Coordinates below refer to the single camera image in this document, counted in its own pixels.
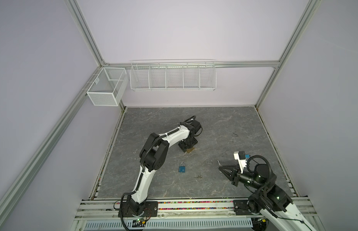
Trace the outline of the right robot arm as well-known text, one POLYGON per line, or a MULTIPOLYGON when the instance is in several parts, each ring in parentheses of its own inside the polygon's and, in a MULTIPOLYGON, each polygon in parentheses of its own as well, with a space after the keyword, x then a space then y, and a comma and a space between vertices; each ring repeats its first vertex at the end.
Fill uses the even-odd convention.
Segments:
POLYGON ((236 215, 262 215, 253 218, 254 231, 264 231, 271 222, 280 231, 314 231, 313 225, 301 214, 292 198, 278 185, 277 176, 268 160, 260 155, 250 156, 243 151, 235 152, 237 164, 220 165, 232 185, 243 184, 255 190, 248 199, 233 200, 236 215))

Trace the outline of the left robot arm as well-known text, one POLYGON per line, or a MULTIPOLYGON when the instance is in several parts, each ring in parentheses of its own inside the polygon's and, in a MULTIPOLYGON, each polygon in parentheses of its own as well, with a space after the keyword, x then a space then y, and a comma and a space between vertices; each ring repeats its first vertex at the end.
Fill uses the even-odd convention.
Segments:
POLYGON ((157 170, 167 157, 171 146, 178 144, 183 152, 193 149, 198 143, 196 139, 202 132, 202 125, 192 116, 178 126, 163 134, 151 133, 140 152, 140 172, 133 191, 124 193, 120 200, 120 217, 142 216, 148 198, 148 190, 157 170))

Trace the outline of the blue padlock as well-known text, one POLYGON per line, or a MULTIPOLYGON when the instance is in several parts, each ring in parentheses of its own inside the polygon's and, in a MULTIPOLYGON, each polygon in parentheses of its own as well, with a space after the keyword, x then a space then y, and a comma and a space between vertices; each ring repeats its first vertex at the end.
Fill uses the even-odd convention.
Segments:
POLYGON ((179 173, 185 173, 186 171, 186 166, 184 162, 181 162, 179 165, 179 173))

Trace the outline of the white mesh box basket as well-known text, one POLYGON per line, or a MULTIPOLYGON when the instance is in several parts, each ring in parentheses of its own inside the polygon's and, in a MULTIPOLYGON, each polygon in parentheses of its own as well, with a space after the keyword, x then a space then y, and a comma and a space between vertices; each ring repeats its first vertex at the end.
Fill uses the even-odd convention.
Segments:
POLYGON ((125 68, 103 67, 87 90, 94 106, 119 106, 128 85, 125 68))

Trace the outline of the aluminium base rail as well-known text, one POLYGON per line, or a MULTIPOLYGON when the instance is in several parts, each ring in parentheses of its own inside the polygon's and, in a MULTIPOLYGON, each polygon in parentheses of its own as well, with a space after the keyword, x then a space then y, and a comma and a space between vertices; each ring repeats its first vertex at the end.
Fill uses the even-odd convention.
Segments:
MULTIPOLYGON (((234 205, 233 200, 233 198, 154 199, 158 205, 152 209, 152 212, 157 214, 156 218, 232 218, 236 216, 235 210, 239 208, 234 205)), ((117 199, 82 201, 75 219, 114 219, 118 218, 118 209, 117 199)))

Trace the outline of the aluminium frame profiles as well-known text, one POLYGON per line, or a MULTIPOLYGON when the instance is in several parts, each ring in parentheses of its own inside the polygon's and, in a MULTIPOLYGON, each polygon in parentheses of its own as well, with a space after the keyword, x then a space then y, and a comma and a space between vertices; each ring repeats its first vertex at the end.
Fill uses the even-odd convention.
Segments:
MULTIPOLYGON (((101 54, 97 50, 97 46, 92 38, 91 32, 87 27, 85 18, 81 13, 81 9, 76 1, 66 1, 65 2, 70 14, 72 15, 77 27, 79 28, 84 40, 86 41, 90 51, 92 52, 94 58, 97 61, 97 68, 89 78, 88 82, 84 87, 79 91, 76 98, 69 105, 67 110, 63 113, 61 118, 52 128, 50 133, 46 136, 40 147, 37 149, 35 154, 32 156, 30 161, 26 164, 24 169, 18 175, 14 183, 10 186, 8 191, 5 193, 3 198, 0 200, 0 229, 4 226, 4 223, 7 221, 14 208, 18 202, 23 197, 24 193, 34 180, 35 176, 38 174, 47 158, 50 156, 51 152, 59 142, 60 138, 67 130, 71 121, 74 119, 75 115, 80 110, 83 105, 87 89, 91 86, 92 81, 96 79, 97 75, 103 68, 106 67, 118 67, 118 68, 129 68, 130 64, 107 64, 103 61, 101 54)), ((195 66, 207 66, 212 65, 216 68, 243 68, 243 67, 273 67, 274 71, 272 72, 266 86, 262 90, 262 93, 257 100, 256 108, 259 108, 263 101, 266 98, 266 95, 271 89, 272 84, 276 78, 281 73, 284 68, 288 58, 290 57, 293 49, 295 48, 298 40, 305 31, 307 25, 309 24, 314 13, 321 5, 321 1, 309 1, 298 24, 284 50, 281 57, 277 61, 194 61, 194 62, 162 62, 161 66, 167 65, 169 67, 189 67, 193 68, 195 66)))

